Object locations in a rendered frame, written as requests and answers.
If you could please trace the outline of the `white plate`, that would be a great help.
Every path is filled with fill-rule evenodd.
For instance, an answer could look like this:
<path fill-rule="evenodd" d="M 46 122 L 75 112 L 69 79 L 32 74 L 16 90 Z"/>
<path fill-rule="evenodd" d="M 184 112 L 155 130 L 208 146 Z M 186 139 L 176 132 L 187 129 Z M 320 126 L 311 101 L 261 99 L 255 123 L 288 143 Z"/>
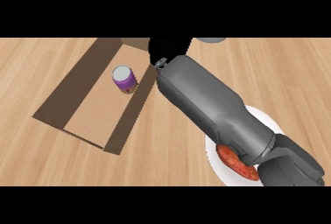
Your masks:
<path fill-rule="evenodd" d="M 275 122 L 273 118 L 252 106 L 245 106 L 248 112 L 257 118 L 257 120 L 266 125 L 275 134 L 282 134 L 283 131 Z M 204 136 L 204 149 L 207 153 L 211 169 L 226 186 L 263 186 L 261 181 L 252 181 L 244 178 L 224 164 L 218 158 L 215 151 L 215 143 L 208 136 Z"/>

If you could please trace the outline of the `purple can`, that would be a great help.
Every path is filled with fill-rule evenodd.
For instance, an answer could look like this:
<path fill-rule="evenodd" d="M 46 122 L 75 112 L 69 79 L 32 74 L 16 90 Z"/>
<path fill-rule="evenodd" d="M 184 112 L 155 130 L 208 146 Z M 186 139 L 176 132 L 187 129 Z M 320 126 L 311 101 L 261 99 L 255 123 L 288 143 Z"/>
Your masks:
<path fill-rule="evenodd" d="M 112 70 L 111 77 L 119 91 L 127 95 L 131 94 L 137 87 L 137 80 L 131 69 L 124 65 L 116 66 Z"/>

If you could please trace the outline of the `orange-red vegetable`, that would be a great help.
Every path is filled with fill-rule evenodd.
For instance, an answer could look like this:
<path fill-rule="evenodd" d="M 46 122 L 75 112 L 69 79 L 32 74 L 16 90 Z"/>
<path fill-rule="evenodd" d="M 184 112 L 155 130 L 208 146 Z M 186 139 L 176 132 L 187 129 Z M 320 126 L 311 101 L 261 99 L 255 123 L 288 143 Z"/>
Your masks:
<path fill-rule="evenodd" d="M 232 151 L 232 149 L 224 145 L 215 146 L 215 151 L 218 158 L 224 165 L 245 178 L 251 181 L 258 180 L 258 172 L 252 166 L 248 166 L 241 161 L 238 155 Z"/>

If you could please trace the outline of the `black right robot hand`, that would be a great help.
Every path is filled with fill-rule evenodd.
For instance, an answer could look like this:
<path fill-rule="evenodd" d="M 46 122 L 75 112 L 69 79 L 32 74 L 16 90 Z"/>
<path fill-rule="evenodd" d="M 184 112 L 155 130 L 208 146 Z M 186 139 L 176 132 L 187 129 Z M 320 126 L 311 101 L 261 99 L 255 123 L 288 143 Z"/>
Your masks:
<path fill-rule="evenodd" d="M 161 63 L 184 55 L 190 46 L 192 38 L 155 38 L 149 39 L 149 63 L 158 67 Z"/>

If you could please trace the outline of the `grey round object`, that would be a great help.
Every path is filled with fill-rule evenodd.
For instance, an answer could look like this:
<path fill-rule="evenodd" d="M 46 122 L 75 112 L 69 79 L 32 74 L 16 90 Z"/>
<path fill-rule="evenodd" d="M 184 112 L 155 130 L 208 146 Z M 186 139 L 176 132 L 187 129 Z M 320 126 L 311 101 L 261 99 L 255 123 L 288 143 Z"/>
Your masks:
<path fill-rule="evenodd" d="M 226 40 L 226 38 L 196 38 L 201 42 L 208 44 L 220 43 Z"/>

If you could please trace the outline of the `brown cardboard box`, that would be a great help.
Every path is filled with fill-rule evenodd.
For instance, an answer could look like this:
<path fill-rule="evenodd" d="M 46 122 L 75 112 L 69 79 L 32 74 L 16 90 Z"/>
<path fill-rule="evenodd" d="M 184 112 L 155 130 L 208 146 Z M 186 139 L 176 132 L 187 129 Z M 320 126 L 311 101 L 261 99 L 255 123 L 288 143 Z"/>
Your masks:
<path fill-rule="evenodd" d="M 97 38 L 46 98 L 34 118 L 71 136 L 119 154 L 156 79 L 146 38 Z M 121 92 L 111 78 L 119 65 L 137 87 Z"/>

